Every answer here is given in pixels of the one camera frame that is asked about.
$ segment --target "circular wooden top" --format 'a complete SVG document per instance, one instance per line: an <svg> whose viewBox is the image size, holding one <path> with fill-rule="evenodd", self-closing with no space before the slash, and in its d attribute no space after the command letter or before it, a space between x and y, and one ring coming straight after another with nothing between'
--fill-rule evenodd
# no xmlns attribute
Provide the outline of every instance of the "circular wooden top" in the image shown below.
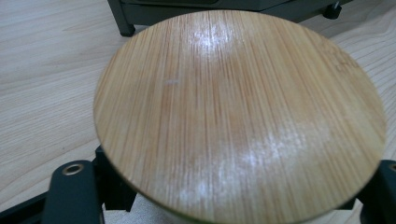
<svg viewBox="0 0 396 224"><path fill-rule="evenodd" d="M99 81L94 118L133 188L216 223L337 207L370 179L386 135L375 87L346 53L241 11L183 15L131 38Z"/></svg>

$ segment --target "black mount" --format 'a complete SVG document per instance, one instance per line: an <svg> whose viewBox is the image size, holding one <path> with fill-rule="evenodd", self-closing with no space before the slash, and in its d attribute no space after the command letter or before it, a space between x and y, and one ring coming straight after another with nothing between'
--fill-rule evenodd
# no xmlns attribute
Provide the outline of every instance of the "black mount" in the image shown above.
<svg viewBox="0 0 396 224"><path fill-rule="evenodd" d="M107 0L113 13L114 19L119 27L120 34L123 36L132 36L134 34L134 25L153 25L157 22L169 18L204 10L214 9L233 9L249 10L260 12L283 18L288 21L303 21L318 14L323 14L325 18L335 20L341 12L341 5L352 0L274 0L274 1L215 1L225 4L205 3L204 1L193 1L193 5L181 3L183 1L143 1L143 0ZM252 3L262 2L266 7L254 7ZM267 2L277 2L274 6L267 6Z"/></svg>
<svg viewBox="0 0 396 224"><path fill-rule="evenodd" d="M136 192L111 166L101 147L93 161L71 161L52 175L49 191L0 213L0 223L104 223L106 210L131 211ZM396 161L381 161L370 182L338 209L363 203L362 224L396 223Z"/></svg>

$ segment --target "black metal bracket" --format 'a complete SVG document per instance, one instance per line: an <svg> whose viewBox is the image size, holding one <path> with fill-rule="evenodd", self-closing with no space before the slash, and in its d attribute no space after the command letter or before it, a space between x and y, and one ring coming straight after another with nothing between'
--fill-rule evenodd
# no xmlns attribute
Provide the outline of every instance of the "black metal bracket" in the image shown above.
<svg viewBox="0 0 396 224"><path fill-rule="evenodd" d="M106 210L131 211L136 192L101 147L93 161L71 161L52 174L49 191L0 213L0 223L104 223Z"/></svg>
<svg viewBox="0 0 396 224"><path fill-rule="evenodd" d="M396 223L396 161L381 161L370 182L338 209L353 209L356 199L363 203L361 224Z"/></svg>
<svg viewBox="0 0 396 224"><path fill-rule="evenodd" d="M350 1L352 0L284 0L271 7L244 9L250 7L250 4L244 3L244 1L238 1L244 3L241 4L242 7L235 7L231 3L218 6L217 4L205 4L202 1L195 1L194 6L186 6L178 1L167 1L167 5L164 5L164 1L107 0L120 34L123 36L134 34L134 24L153 25L186 13L214 9L251 10L289 21L302 21L323 13L322 10L327 7L323 13L324 17L335 20L341 12L341 5Z"/></svg>
<svg viewBox="0 0 396 224"><path fill-rule="evenodd" d="M106 210L130 211L134 192L111 166L101 147L93 161L72 161L52 175L49 191L0 213L0 223L104 223ZM362 224L396 223L396 161L381 161L370 182L338 209L363 203Z"/></svg>

